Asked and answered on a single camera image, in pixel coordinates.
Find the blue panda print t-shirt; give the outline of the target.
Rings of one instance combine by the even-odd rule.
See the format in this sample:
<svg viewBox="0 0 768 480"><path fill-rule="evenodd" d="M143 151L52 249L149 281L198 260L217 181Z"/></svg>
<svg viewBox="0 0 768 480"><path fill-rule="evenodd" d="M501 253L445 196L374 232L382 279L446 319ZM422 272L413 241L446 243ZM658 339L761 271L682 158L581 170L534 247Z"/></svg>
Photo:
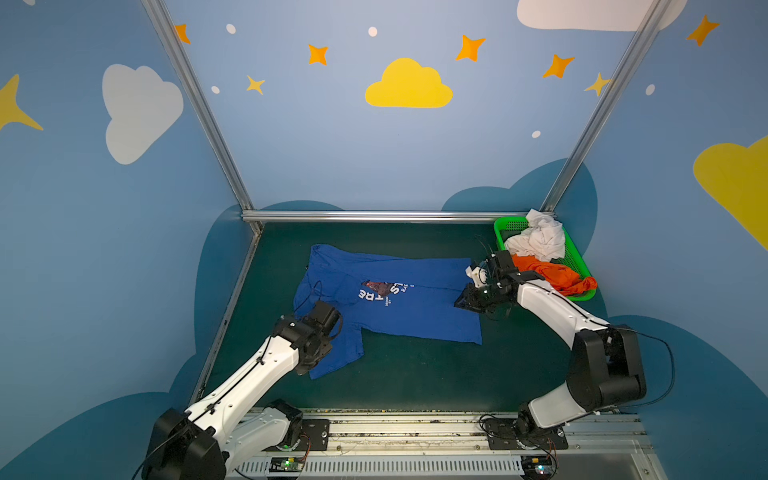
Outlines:
<svg viewBox="0 0 768 480"><path fill-rule="evenodd" d="M309 372L316 380L364 355L362 332L482 343L480 315L454 306L470 279L469 258L406 259L311 247L293 308L306 315L316 301L335 307L343 328L331 352Z"/></svg>

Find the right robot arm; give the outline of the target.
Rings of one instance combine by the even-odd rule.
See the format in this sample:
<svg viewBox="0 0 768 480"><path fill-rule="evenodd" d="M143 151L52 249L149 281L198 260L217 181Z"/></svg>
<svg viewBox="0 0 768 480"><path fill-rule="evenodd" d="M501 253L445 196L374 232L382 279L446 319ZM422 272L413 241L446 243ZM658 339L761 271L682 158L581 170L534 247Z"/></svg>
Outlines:
<svg viewBox="0 0 768 480"><path fill-rule="evenodd" d="M454 305L484 313L514 303L533 313L570 349L564 383L520 407L514 431L521 442L555 432L604 407L647 393L638 334L581 309L535 272L514 272L466 285Z"/></svg>

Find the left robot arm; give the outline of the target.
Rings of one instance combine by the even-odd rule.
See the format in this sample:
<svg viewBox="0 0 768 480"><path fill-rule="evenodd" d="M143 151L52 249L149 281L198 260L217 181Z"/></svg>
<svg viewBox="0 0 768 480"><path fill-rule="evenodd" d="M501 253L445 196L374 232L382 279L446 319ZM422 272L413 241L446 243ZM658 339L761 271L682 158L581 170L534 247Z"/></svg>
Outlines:
<svg viewBox="0 0 768 480"><path fill-rule="evenodd" d="M301 443L303 413L283 400L246 414L290 372L308 373L331 350L336 311L282 318L258 351L212 393L155 422L135 479L224 479L257 453Z"/></svg>

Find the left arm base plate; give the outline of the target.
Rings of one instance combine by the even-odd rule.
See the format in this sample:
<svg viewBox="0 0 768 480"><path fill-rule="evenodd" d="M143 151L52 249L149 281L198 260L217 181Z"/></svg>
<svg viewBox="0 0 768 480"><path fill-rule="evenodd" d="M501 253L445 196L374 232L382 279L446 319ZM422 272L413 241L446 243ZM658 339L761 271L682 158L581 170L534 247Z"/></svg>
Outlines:
<svg viewBox="0 0 768 480"><path fill-rule="evenodd" d="M330 421L326 419L292 422L284 439L276 446L281 451L326 451L330 437Z"/></svg>

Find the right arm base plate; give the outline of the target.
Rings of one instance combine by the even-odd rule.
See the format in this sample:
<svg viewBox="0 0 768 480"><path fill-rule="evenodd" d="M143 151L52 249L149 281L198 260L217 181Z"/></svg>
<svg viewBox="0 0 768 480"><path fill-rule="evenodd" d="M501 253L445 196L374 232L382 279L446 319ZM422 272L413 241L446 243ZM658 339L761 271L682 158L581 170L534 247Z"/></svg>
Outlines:
<svg viewBox="0 0 768 480"><path fill-rule="evenodd" d="M569 448L561 427L541 429L516 418L483 415L478 426L491 450L567 450Z"/></svg>

